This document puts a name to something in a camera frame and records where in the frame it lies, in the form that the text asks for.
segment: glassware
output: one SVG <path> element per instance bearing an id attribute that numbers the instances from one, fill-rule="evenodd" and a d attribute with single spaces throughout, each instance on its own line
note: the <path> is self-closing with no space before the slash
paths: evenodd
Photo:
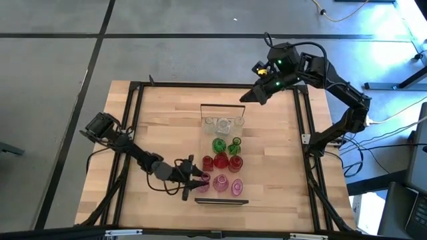
<path id="1" fill-rule="evenodd" d="M 228 119 L 220 118 L 216 125 L 216 133 L 218 135 L 228 135 L 230 133 L 231 126 L 232 123 Z"/>
<path id="2" fill-rule="evenodd" d="M 234 197 L 239 196 L 240 194 L 242 194 L 243 191 L 243 182 L 240 179 L 236 179 L 233 181 L 232 183 L 232 195 Z"/>
<path id="3" fill-rule="evenodd" d="M 210 156 L 203 157 L 203 171 L 213 171 L 214 160 Z"/>
<path id="4" fill-rule="evenodd" d="M 221 153 L 227 149 L 227 143 L 220 138 L 215 138 L 212 141 L 212 150 L 214 153 Z"/>
<path id="5" fill-rule="evenodd" d="M 202 181 L 209 183 L 209 180 L 211 179 L 211 175 L 209 175 L 209 173 L 203 173 L 200 178 Z M 210 184 L 207 184 L 207 185 L 198 187 L 197 190 L 200 193 L 205 193 L 205 192 L 207 192 L 207 190 L 209 190 L 209 186 L 210 186 Z"/>
<path id="6" fill-rule="evenodd" d="M 206 117 L 203 132 L 206 134 L 212 134 L 215 132 L 215 130 L 216 130 L 216 126 L 215 126 L 214 119 L 211 117 Z"/>
<path id="7" fill-rule="evenodd" d="M 213 188 L 216 191 L 222 192 L 227 190 L 228 184 L 228 179 L 224 174 L 218 175 L 213 179 Z"/>
<path id="8" fill-rule="evenodd" d="M 228 170 L 232 173 L 237 173 L 243 166 L 243 159 L 239 156 L 233 156 L 228 163 Z"/>
<path id="9" fill-rule="evenodd" d="M 245 124 L 245 119 L 243 117 L 236 117 L 234 119 L 234 126 L 241 127 L 243 124 Z"/>
<path id="10" fill-rule="evenodd" d="M 241 143 L 242 140 L 239 137 L 233 138 L 233 144 L 228 146 L 228 152 L 230 155 L 237 155 L 242 151 L 242 148 L 240 147 Z"/>
<path id="11" fill-rule="evenodd" d="M 227 157 L 227 153 L 226 153 L 226 152 L 218 153 L 218 154 L 213 158 L 213 164 L 215 165 L 215 167 L 217 167 L 217 168 L 219 168 L 219 169 L 226 168 L 226 167 L 228 166 L 228 157 Z"/>

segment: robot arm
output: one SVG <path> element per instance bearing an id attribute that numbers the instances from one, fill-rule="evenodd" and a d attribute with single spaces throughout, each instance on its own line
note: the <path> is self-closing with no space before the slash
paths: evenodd
<path id="1" fill-rule="evenodd" d="M 310 136 L 310 142 L 306 146 L 308 153 L 321 157 L 329 142 L 345 133 L 358 133 L 365 129 L 371 98 L 345 82 L 325 57 L 307 53 L 300 55 L 290 43 L 280 43 L 271 47 L 267 59 L 266 64 L 258 62 L 252 68 L 260 78 L 242 96 L 241 102 L 259 102 L 264 105 L 274 93 L 303 81 L 315 88 L 329 91 L 349 107 L 337 123 Z"/>
<path id="2" fill-rule="evenodd" d="M 171 165 L 163 162 L 163 157 L 149 153 L 139 148 L 131 141 L 129 133 L 115 131 L 114 125 L 120 126 L 120 122 L 108 113 L 98 113 L 94 119 L 86 126 L 86 131 L 80 133 L 94 143 L 98 143 L 114 150 L 116 153 L 128 153 L 134 159 L 143 171 L 154 175 L 162 181 L 172 181 L 184 183 L 183 196 L 184 201 L 188 198 L 190 190 L 196 187 L 207 185 L 204 181 L 191 180 L 191 176 L 201 177 L 203 174 L 195 165 L 193 165 L 193 155 L 188 159 L 177 159 L 180 165 Z"/>

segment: pink glass bottle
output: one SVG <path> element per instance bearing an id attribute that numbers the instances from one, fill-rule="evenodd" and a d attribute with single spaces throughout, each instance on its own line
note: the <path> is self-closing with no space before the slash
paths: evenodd
<path id="1" fill-rule="evenodd" d="M 232 183 L 232 195 L 234 197 L 237 197 L 238 195 L 240 195 L 243 191 L 243 182 L 240 179 L 236 179 L 234 180 L 234 182 Z"/>
<path id="2" fill-rule="evenodd" d="M 209 173 L 203 173 L 200 178 L 202 181 L 209 183 L 209 180 L 211 179 L 211 175 L 209 175 Z M 205 193 L 205 192 L 207 192 L 207 190 L 209 190 L 209 186 L 210 186 L 210 184 L 207 184 L 207 185 L 198 187 L 197 190 L 200 193 Z"/>
<path id="3" fill-rule="evenodd" d="M 228 184 L 227 177 L 224 174 L 218 175 L 213 179 L 213 188 L 216 191 L 222 192 L 227 190 Z"/>

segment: table leg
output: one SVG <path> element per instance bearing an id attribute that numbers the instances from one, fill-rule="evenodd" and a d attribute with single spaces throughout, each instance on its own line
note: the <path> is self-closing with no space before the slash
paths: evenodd
<path id="1" fill-rule="evenodd" d="M 348 195 L 355 196 L 372 191 L 387 189 L 391 182 L 404 185 L 406 170 L 397 171 L 391 174 L 365 179 L 347 184 Z"/>
<path id="2" fill-rule="evenodd" d="M 365 89 L 371 90 L 395 90 L 395 91 L 427 91 L 427 84 L 418 83 L 427 78 L 427 66 L 410 76 L 401 83 L 365 83 Z"/>
<path id="3" fill-rule="evenodd" d="M 0 151 L 5 153 L 13 153 L 16 155 L 24 154 L 24 150 L 2 142 L 0 142 Z"/>

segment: gray floor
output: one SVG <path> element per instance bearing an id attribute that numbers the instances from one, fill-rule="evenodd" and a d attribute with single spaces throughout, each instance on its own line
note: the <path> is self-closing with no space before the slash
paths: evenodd
<path id="1" fill-rule="evenodd" d="M 0 0 L 0 32 L 97 33 L 108 2 Z M 332 0 L 321 3 L 333 16 L 346 15 L 359 6 Z M 122 0 L 115 4 L 107 29 L 108 33 L 264 31 L 377 35 L 375 41 L 315 40 L 326 48 L 338 73 L 361 91 L 367 81 L 400 82 L 423 66 L 411 60 L 415 48 L 409 38 L 403 38 L 406 29 L 391 4 L 369 3 L 353 18 L 331 23 L 316 14 L 309 0 L 273 0 L 268 9 L 259 0 Z M 26 150 L 22 157 L 0 155 L 0 231 L 31 228 L 94 43 L 94 39 L 0 40 L 0 141 Z M 299 50 L 320 54 L 311 47 Z M 262 39 L 106 39 L 77 130 L 103 109 L 111 80 L 146 81 L 151 74 L 156 81 L 252 83 L 256 76 L 250 69 L 255 62 L 265 61 L 267 52 Z M 389 91 L 365 94 L 373 98 L 370 117 L 376 121 L 427 95 Z M 346 106 L 330 95 L 328 104 L 333 121 L 339 120 Z M 412 123 L 419 109 L 417 105 L 390 122 L 369 127 L 356 139 Z M 405 131 L 378 145 L 405 141 L 408 134 Z M 47 227 L 73 225 L 85 179 L 85 161 L 92 149 L 93 145 L 76 132 Z M 390 172 L 404 169 L 409 160 L 406 148 L 375 150 L 374 154 Z M 347 165 L 358 161 L 359 156 L 353 152 L 343 159 Z M 362 172 L 347 180 L 382 174 L 385 172 L 365 153 Z"/>

